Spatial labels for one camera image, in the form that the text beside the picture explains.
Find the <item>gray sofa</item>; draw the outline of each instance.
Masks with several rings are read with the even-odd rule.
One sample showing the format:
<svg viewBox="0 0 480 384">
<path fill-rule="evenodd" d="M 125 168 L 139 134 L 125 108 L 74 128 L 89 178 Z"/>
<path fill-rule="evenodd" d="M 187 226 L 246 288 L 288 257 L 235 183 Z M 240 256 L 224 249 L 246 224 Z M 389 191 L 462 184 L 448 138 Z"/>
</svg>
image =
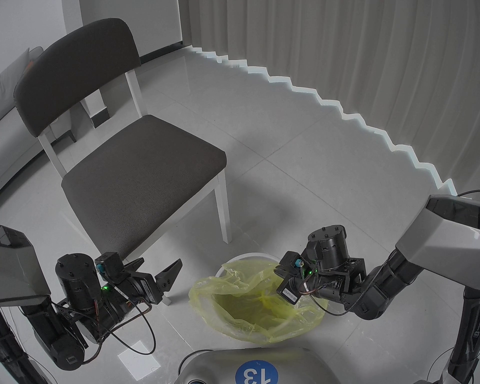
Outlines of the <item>gray sofa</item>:
<svg viewBox="0 0 480 384">
<path fill-rule="evenodd" d="M 29 61 L 34 62 L 42 52 L 41 47 L 30 50 L 28 53 Z M 71 131 L 70 111 L 61 115 L 50 126 L 51 128 L 47 130 L 50 142 L 54 142 L 65 135 L 70 136 L 75 141 Z M 42 150 L 38 139 L 30 134 L 20 118 L 17 108 L 13 107 L 0 119 L 0 190 Z"/>
</svg>

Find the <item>chair seat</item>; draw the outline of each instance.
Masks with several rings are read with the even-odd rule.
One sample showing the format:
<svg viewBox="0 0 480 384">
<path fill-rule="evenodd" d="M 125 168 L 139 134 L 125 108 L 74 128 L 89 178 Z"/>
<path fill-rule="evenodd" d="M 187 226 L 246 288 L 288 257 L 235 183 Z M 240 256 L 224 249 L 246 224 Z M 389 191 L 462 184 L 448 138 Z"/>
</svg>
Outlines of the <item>chair seat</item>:
<svg viewBox="0 0 480 384">
<path fill-rule="evenodd" d="M 226 165 L 222 150 L 146 115 L 78 163 L 61 185 L 100 252 L 125 258 Z"/>
</svg>

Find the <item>sofa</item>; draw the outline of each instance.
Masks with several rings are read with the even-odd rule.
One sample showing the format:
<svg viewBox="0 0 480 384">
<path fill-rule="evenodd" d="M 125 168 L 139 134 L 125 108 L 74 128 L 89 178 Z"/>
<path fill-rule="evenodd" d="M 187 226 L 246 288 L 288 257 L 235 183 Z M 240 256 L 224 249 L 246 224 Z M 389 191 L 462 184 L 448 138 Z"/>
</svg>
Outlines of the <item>sofa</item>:
<svg viewBox="0 0 480 384">
<path fill-rule="evenodd" d="M 22 56 L 19 57 L 0 73 L 0 102 L 2 103 L 0 105 L 0 191 L 18 171 L 43 151 L 38 139 L 33 137 L 25 127 L 15 106 L 4 115 L 10 109 L 8 101 L 10 98 L 13 100 L 14 86 L 18 81 L 15 73 L 22 74 L 28 70 L 30 65 L 35 64 L 35 60 L 42 52 L 43 49 L 41 47 L 24 52 L 23 60 L 21 60 Z M 28 60 L 28 65 L 22 69 L 26 55 L 28 55 L 26 59 Z M 47 130 L 47 137 L 51 143 L 65 136 L 70 136 L 75 142 L 71 128 L 70 111 L 67 111 L 51 123 L 50 128 Z"/>
</svg>

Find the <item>chair backrest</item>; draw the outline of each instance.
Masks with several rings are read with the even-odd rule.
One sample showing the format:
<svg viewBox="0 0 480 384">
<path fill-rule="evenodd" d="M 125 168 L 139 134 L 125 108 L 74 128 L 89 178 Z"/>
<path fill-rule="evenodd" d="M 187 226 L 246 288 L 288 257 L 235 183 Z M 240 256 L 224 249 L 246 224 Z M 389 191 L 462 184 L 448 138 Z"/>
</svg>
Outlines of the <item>chair backrest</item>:
<svg viewBox="0 0 480 384">
<path fill-rule="evenodd" d="M 87 24 L 53 43 L 18 82 L 13 98 L 38 137 L 73 105 L 140 66 L 132 33 L 121 19 Z"/>
</svg>

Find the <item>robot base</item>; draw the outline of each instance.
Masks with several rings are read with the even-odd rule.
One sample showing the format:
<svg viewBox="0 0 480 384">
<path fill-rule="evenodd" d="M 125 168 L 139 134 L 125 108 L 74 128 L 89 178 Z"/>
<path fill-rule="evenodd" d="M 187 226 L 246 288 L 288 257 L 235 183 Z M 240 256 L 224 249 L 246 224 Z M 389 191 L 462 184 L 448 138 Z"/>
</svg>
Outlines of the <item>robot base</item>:
<svg viewBox="0 0 480 384">
<path fill-rule="evenodd" d="M 332 370 L 305 348 L 230 349 L 203 353 L 175 384 L 340 384 Z"/>
</svg>

